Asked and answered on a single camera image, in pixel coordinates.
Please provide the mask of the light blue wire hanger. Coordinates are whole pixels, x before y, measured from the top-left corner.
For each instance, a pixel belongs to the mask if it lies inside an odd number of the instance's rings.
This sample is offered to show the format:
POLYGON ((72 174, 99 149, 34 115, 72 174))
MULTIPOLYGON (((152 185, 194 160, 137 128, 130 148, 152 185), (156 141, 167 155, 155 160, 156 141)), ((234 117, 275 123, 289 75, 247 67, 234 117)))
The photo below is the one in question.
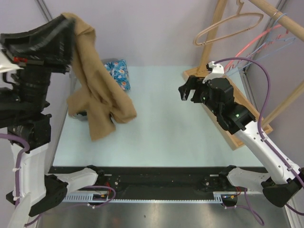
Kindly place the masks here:
MULTIPOLYGON (((279 24, 278 23, 278 20, 276 19, 274 22, 273 22, 273 24, 271 25, 271 26, 273 26, 273 25, 275 25, 275 24, 279 24)), ((275 52, 277 52, 277 51, 275 51, 276 49, 278 49, 278 48, 280 48, 282 45, 283 45, 284 43, 275 43, 275 44, 272 44, 272 45, 270 45, 269 47, 267 47, 266 49, 264 49, 264 50, 262 50, 261 52, 259 52, 258 54, 255 54, 254 56, 253 56, 253 58, 251 58, 251 59, 256 59, 256 60, 261 60, 261 59, 263 59, 263 58, 265 58, 265 57, 267 57, 267 56, 269 56, 269 55, 271 55, 271 54, 273 54, 273 53, 275 53, 275 52)))

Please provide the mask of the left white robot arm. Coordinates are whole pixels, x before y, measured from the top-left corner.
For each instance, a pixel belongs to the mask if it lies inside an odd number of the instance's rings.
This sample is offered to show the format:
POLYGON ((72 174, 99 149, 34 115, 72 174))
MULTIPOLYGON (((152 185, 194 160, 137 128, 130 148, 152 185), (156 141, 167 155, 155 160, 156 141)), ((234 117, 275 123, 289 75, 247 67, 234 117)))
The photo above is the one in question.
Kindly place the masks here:
POLYGON ((28 215, 33 217, 62 202, 73 191, 91 186, 101 189, 105 178, 93 166, 70 174, 45 174, 45 157, 51 140, 46 100, 53 73, 70 70, 75 21, 59 16, 33 30, 2 33, 0 72, 9 87, 0 90, 0 126, 7 129, 15 167, 14 190, 7 200, 18 206, 29 195, 28 215))

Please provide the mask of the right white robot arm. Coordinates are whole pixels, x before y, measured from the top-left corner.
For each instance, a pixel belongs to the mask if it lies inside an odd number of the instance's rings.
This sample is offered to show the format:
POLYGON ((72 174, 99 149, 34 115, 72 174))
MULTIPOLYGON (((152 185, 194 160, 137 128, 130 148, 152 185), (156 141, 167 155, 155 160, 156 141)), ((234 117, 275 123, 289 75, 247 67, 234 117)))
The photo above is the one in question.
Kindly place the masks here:
POLYGON ((277 207, 284 207, 301 189, 300 181, 304 171, 297 164, 280 157, 283 153, 265 134, 258 131, 255 116, 234 98, 234 87, 226 78, 203 81, 202 77, 190 76, 178 88, 183 101, 204 104, 216 117, 220 127, 239 138, 259 159, 266 169, 265 173, 247 171, 230 165, 220 173, 219 185, 223 190, 243 187, 263 193, 266 199, 277 207))

